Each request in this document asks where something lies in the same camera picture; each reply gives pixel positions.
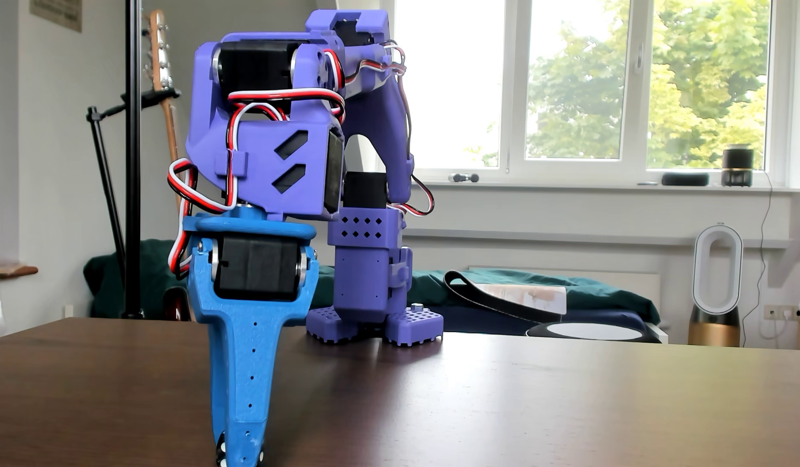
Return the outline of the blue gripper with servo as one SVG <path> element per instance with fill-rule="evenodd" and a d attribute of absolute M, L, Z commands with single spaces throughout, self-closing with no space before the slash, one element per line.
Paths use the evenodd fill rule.
<path fill-rule="evenodd" d="M 208 326 L 211 427 L 216 466 L 262 466 L 267 459 L 270 397 L 280 327 L 304 319 L 318 278 L 316 229 L 270 220 L 260 208 L 183 218 L 192 258 L 187 294 Z"/>

